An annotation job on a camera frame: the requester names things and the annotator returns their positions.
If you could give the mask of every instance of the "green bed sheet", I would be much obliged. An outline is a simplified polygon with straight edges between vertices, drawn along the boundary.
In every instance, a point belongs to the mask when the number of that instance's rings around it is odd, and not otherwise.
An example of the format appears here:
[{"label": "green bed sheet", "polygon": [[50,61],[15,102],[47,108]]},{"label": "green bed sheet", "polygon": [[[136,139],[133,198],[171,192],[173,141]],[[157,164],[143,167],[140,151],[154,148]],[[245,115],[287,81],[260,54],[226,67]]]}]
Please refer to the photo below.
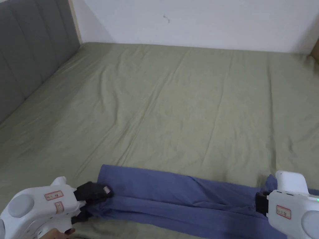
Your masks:
[{"label": "green bed sheet", "polygon": [[[318,157],[311,57],[86,43],[0,125],[0,203],[58,176],[96,181],[102,164],[248,186],[289,170],[318,189]],[[194,238],[127,221],[75,227],[81,238]]]}]

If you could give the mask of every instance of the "gray upholstered headboard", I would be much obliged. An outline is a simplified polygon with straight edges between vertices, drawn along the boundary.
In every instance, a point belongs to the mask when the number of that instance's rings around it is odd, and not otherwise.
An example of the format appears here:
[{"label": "gray upholstered headboard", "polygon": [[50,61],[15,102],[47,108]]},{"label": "gray upholstered headboard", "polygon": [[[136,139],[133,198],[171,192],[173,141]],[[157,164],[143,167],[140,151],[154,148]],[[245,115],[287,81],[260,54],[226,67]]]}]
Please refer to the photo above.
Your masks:
[{"label": "gray upholstered headboard", "polygon": [[67,0],[0,3],[0,123],[79,48]]}]

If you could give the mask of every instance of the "white plastic housing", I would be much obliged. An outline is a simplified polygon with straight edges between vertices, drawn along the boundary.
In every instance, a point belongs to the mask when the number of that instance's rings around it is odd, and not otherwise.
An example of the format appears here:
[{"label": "white plastic housing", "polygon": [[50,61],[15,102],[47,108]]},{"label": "white plastic housing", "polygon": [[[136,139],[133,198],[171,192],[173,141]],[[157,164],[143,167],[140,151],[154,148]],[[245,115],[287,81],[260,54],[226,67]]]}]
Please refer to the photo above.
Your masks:
[{"label": "white plastic housing", "polygon": [[78,215],[79,207],[82,206],[76,200],[74,191],[75,189],[65,184],[65,177],[58,177],[51,186],[28,188],[17,193],[10,203],[20,195],[29,195],[34,200],[34,205],[20,217],[15,211],[19,212],[20,207],[25,207],[11,204],[10,211],[9,203],[0,215],[5,226],[5,236],[0,239],[36,239],[53,228],[60,232],[72,228],[71,217]]},{"label": "white plastic housing", "polygon": [[267,196],[270,225],[288,238],[319,239],[319,197],[299,173],[278,171],[276,178],[278,189]]}]

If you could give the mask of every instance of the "red label sticker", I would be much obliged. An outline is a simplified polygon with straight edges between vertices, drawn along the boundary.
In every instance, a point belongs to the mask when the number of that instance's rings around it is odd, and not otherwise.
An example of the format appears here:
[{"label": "red label sticker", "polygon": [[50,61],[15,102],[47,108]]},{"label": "red label sticker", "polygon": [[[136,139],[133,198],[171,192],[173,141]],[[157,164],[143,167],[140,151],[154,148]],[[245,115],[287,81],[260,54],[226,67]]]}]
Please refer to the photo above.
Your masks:
[{"label": "red label sticker", "polygon": [[64,206],[62,202],[56,202],[54,205],[56,206],[56,214],[60,214],[64,212]]},{"label": "red label sticker", "polygon": [[63,193],[62,191],[56,191],[56,192],[47,193],[44,196],[46,200],[50,201],[56,198],[63,197]]},{"label": "red label sticker", "polygon": [[276,207],[276,213],[287,219],[291,219],[291,211],[288,208],[278,206]]}]

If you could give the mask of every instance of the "folded garment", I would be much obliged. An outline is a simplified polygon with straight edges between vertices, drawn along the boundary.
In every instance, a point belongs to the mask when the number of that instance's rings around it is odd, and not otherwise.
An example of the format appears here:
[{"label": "folded garment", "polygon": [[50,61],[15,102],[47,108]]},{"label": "folded garment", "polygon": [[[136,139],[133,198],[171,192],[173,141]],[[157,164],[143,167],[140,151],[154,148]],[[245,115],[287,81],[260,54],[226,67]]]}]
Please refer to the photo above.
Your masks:
[{"label": "folded garment", "polygon": [[[286,239],[255,211],[260,188],[110,165],[101,167],[98,183],[107,184],[114,197],[89,211],[107,220],[147,223],[204,238]],[[263,190],[276,188],[270,175]]]}]

